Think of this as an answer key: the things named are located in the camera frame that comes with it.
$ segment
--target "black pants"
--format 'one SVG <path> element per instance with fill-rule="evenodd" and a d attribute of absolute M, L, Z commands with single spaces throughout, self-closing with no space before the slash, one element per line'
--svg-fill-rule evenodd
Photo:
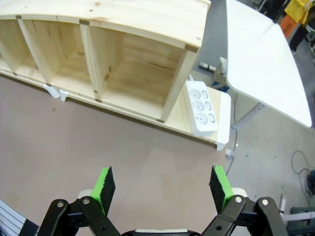
<path fill-rule="evenodd" d="M 291 39 L 291 42 L 289 44 L 290 49 L 296 52 L 297 46 L 299 46 L 299 44 L 306 37 L 307 34 L 308 34 L 307 29 L 303 26 L 300 26 Z"/>

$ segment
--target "white power strip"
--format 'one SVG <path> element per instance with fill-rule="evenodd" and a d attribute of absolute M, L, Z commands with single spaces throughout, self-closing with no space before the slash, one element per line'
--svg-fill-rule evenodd
<path fill-rule="evenodd" d="M 196 137 L 213 134 L 218 129 L 218 123 L 206 84 L 186 81 L 183 90 L 192 134 Z"/>

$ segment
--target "screw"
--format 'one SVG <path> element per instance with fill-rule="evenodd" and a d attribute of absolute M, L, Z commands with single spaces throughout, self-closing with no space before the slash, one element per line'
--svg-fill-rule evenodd
<path fill-rule="evenodd" d="M 90 202 L 90 200 L 87 198 L 83 200 L 83 204 L 88 204 L 89 202 Z"/>
<path fill-rule="evenodd" d="M 240 202 L 242 202 L 242 199 L 241 199 L 240 197 L 236 197 L 236 198 L 235 198 L 235 201 L 236 201 L 237 203 L 240 203 Z"/>
<path fill-rule="evenodd" d="M 266 206 L 266 205 L 268 205 L 268 203 L 269 203 L 268 200 L 266 200 L 266 199 L 263 199 L 263 200 L 262 200 L 262 204 L 263 204 L 263 205 Z"/>
<path fill-rule="evenodd" d="M 57 206 L 58 207 L 63 207 L 63 202 L 58 202 Z"/>

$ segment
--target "shelf compartment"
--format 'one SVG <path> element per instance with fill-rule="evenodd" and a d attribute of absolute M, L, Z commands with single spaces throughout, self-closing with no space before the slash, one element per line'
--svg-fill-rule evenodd
<path fill-rule="evenodd" d="M 186 51 L 110 29 L 81 29 L 95 96 L 119 109 L 160 119 Z"/>
<path fill-rule="evenodd" d="M 44 82 L 44 78 L 31 56 L 18 21 L 0 20 L 0 28 L 0 53 L 2 56 L 0 58 L 0 69 Z"/>
<path fill-rule="evenodd" d="M 94 99 L 80 25 L 22 19 L 19 23 L 46 83 Z"/>

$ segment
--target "table leg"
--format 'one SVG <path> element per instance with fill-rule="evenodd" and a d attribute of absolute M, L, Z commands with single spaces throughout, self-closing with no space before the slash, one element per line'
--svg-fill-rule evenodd
<path fill-rule="evenodd" d="M 242 118 L 240 118 L 237 122 L 232 124 L 232 128 L 235 130 L 239 130 L 244 124 L 250 121 L 255 115 L 257 115 L 261 110 L 263 110 L 266 106 L 258 102 L 256 106 L 254 106 L 249 112 L 247 112 Z"/>

